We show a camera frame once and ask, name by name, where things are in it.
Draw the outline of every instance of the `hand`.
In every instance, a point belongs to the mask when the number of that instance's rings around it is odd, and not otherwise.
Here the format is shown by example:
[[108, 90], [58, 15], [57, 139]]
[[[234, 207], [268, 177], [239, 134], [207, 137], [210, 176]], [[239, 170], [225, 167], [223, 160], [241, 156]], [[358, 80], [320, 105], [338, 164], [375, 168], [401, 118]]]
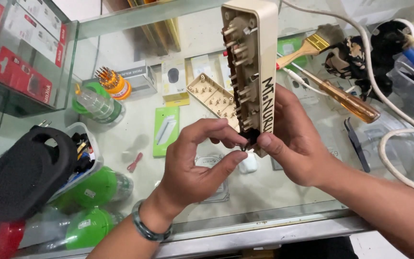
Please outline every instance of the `hand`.
[[334, 167], [342, 164], [322, 143], [296, 95], [278, 84], [274, 135], [261, 134], [258, 144], [284, 168], [290, 180], [302, 186], [330, 180]]
[[148, 198], [148, 203], [159, 200], [158, 206], [163, 207], [161, 211], [167, 218], [173, 219], [189, 204], [212, 196], [236, 166], [247, 158], [247, 153], [236, 150], [211, 169], [196, 166], [197, 145], [207, 138], [214, 144], [221, 141], [228, 148], [247, 143], [247, 139], [230, 127], [224, 118], [200, 119], [183, 128], [178, 139], [167, 148], [164, 177]]

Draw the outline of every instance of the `forearm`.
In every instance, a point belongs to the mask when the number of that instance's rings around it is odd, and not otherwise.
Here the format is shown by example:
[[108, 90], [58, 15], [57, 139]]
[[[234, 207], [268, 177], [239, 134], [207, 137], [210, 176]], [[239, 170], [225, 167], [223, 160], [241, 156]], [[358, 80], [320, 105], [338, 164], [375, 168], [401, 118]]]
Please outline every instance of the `forearm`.
[[[145, 226], [155, 233], [164, 233], [173, 217], [161, 213], [163, 206], [153, 192], [141, 205], [139, 215]], [[87, 259], [149, 259], [159, 242], [148, 241], [137, 232], [130, 215], [107, 235]]]
[[414, 189], [341, 164], [332, 176], [318, 187], [389, 237], [414, 247]]

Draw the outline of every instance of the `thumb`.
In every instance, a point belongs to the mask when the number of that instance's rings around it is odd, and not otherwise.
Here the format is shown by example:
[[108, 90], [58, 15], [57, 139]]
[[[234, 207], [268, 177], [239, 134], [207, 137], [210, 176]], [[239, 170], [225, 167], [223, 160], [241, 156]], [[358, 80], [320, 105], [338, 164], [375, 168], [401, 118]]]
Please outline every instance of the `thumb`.
[[225, 156], [220, 162], [210, 169], [210, 177], [213, 177], [216, 184], [218, 186], [222, 182], [224, 182], [228, 176], [233, 173], [234, 169], [236, 169], [237, 165], [242, 162], [242, 160], [246, 159], [248, 154], [243, 151], [235, 150], [227, 156]]
[[258, 145], [272, 156], [280, 165], [291, 163], [294, 153], [285, 143], [274, 134], [265, 132], [257, 139]]

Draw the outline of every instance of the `bracelet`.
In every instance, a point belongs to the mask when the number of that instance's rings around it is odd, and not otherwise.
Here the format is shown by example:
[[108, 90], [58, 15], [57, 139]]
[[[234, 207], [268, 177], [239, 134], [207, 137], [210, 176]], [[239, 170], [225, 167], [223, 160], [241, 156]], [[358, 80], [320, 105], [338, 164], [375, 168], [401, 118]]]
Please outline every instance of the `bracelet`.
[[142, 237], [144, 237], [146, 240], [149, 241], [156, 241], [161, 242], [165, 239], [169, 238], [172, 234], [172, 224], [170, 224], [169, 229], [164, 234], [158, 234], [154, 233], [151, 230], [149, 230], [145, 224], [143, 224], [142, 220], [140, 219], [140, 215], [138, 213], [140, 206], [142, 205], [144, 200], [139, 200], [132, 209], [132, 218], [133, 218], [133, 225], [137, 229], [137, 231], [140, 233]]

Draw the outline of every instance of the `power strip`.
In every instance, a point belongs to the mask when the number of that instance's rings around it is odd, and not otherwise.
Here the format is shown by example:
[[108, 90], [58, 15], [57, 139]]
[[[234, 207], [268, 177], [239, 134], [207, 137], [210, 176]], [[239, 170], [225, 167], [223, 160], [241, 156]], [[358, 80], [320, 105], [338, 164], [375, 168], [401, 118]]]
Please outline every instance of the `power strip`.
[[267, 153], [256, 145], [262, 132], [274, 130], [277, 6], [262, 0], [232, 0], [222, 5], [223, 40], [231, 69], [244, 150]]

